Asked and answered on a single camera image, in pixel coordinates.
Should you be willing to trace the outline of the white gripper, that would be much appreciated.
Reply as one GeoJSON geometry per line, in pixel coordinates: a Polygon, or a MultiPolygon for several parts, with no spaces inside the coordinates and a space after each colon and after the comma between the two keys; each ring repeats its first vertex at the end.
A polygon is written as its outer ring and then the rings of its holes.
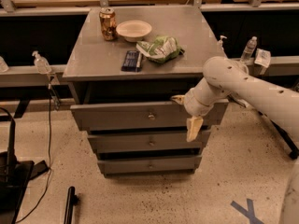
{"type": "Polygon", "coordinates": [[[184,104],[186,111],[192,116],[186,121],[188,142],[197,137],[204,122],[202,117],[213,108],[216,102],[225,99],[228,94],[227,90],[210,85],[203,77],[195,87],[185,93],[185,96],[180,94],[171,97],[173,102],[184,104]]]}

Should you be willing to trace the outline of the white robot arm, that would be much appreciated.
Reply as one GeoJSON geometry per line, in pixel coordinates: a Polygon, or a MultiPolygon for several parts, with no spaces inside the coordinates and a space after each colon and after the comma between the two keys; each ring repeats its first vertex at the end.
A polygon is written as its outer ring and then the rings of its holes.
{"type": "Polygon", "coordinates": [[[247,67],[223,57],[209,59],[198,85],[174,101],[183,105],[188,140],[199,131],[218,102],[237,97],[223,124],[212,131],[203,165],[185,194],[190,224],[298,224],[298,163],[289,159],[280,132],[298,139],[298,94],[253,77],[247,67]]]}

